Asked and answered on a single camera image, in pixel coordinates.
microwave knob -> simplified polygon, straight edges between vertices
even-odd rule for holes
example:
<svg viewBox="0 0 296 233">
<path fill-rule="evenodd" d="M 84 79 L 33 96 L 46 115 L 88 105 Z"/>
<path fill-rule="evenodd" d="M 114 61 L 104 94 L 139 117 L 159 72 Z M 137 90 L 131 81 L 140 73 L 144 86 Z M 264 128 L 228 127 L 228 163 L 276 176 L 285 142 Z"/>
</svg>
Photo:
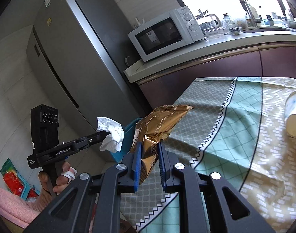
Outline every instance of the microwave knob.
<svg viewBox="0 0 296 233">
<path fill-rule="evenodd" d="M 195 31 L 197 31 L 198 27 L 197 27 L 195 24 L 191 24 L 191 25 L 189 26 L 189 29 L 190 29 L 192 32 L 195 32 Z"/>
<path fill-rule="evenodd" d="M 189 14 L 184 14 L 184 19 L 185 19 L 186 21 L 190 21 L 190 20 L 192 19 L 192 16 L 189 15 Z"/>
</svg>

gray refrigerator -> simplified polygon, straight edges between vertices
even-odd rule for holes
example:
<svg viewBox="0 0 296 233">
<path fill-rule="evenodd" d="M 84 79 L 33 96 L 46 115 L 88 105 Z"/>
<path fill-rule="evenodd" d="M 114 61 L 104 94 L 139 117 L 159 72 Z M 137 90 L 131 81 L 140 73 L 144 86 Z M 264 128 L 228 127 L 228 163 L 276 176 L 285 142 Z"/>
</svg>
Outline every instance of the gray refrigerator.
<svg viewBox="0 0 296 233">
<path fill-rule="evenodd" d="M 114 0 L 45 0 L 37 14 L 26 50 L 30 65 L 80 136 L 97 129 L 97 117 L 126 126 L 151 111 L 124 75 L 140 59 L 127 37 L 132 30 Z"/>
</svg>

white microwave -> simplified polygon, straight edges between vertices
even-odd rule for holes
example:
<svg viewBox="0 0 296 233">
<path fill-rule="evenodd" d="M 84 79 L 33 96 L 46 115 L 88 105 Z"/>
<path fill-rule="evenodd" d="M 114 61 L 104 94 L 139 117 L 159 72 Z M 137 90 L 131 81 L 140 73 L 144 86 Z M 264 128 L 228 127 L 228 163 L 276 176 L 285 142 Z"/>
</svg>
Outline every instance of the white microwave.
<svg viewBox="0 0 296 233">
<path fill-rule="evenodd" d="M 204 39 L 188 6 L 166 12 L 128 34 L 144 62 Z"/>
</svg>

gold wrapper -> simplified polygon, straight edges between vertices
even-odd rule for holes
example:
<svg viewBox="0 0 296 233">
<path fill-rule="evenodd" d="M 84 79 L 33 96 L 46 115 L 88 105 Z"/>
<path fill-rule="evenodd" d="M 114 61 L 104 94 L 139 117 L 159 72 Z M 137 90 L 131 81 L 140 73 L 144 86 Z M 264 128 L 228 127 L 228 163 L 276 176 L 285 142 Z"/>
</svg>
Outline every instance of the gold wrapper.
<svg viewBox="0 0 296 233">
<path fill-rule="evenodd" d="M 160 106 L 136 124 L 133 145 L 130 152 L 135 151 L 138 141 L 142 142 L 140 183 L 147 178 L 158 160 L 157 143 L 161 139 L 167 138 L 172 128 L 191 109 L 193 107 L 188 105 Z"/>
</svg>

teal trash bin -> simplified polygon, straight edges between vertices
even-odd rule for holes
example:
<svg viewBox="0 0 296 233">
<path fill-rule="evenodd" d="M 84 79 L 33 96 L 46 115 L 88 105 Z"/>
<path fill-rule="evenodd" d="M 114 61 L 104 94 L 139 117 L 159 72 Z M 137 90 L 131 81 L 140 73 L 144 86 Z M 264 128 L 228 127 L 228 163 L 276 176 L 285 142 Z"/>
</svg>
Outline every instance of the teal trash bin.
<svg viewBox="0 0 296 233">
<path fill-rule="evenodd" d="M 135 133 L 135 125 L 142 118 L 137 118 L 130 122 L 123 130 L 124 130 L 124 139 L 122 142 L 122 147 L 120 152 L 112 153 L 111 155 L 117 163 L 120 163 L 123 156 L 130 151 L 130 148 L 133 143 L 134 133 Z"/>
</svg>

